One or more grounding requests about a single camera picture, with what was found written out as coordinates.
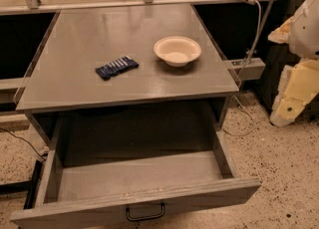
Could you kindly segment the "grey metal bracket box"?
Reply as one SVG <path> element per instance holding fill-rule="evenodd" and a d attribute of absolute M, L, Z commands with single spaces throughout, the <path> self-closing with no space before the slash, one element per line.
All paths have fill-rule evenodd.
<path fill-rule="evenodd" d="M 258 80 L 265 69 L 265 64 L 260 58 L 252 58 L 248 63 L 244 63 L 243 59 L 228 60 L 226 65 L 241 81 Z"/>

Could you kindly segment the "grey top drawer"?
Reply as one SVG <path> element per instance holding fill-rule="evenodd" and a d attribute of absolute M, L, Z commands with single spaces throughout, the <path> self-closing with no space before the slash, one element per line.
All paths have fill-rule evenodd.
<path fill-rule="evenodd" d="M 126 208 L 165 215 L 237 205 L 259 188 L 234 172 L 208 120 L 59 120 L 36 202 L 11 220 L 22 229 L 85 229 L 130 222 Z"/>

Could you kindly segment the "dark blue snack packet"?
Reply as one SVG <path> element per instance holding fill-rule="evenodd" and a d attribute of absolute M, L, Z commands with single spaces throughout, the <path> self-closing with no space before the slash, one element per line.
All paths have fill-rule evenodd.
<path fill-rule="evenodd" d="M 110 78 L 118 76 L 132 69 L 136 69 L 138 66 L 139 64 L 132 58 L 129 56 L 124 56 L 101 67 L 95 68 L 95 72 L 104 81 L 108 81 Z"/>

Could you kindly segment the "white paper bowl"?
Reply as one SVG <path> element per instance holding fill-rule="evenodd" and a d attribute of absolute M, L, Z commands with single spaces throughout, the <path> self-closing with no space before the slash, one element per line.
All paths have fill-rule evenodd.
<path fill-rule="evenodd" d="M 155 54 L 172 67 L 183 67 L 199 58 L 201 47 L 193 39 L 170 36 L 158 40 L 154 45 Z"/>

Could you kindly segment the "grey shelf rail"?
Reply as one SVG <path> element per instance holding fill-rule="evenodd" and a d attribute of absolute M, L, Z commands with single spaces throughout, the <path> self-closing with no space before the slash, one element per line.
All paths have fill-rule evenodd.
<path fill-rule="evenodd" d="M 225 4 L 237 3 L 239 0 L 64 0 L 50 4 L 39 4 L 38 6 L 29 7 L 28 5 L 1 6 L 0 15 L 21 15 L 21 14 L 38 14 L 50 13 L 68 9 L 88 9 L 88 8 L 106 8 L 106 7 L 126 7 L 140 5 L 160 5 L 160 4 L 183 4 L 192 5 L 201 4 Z"/>

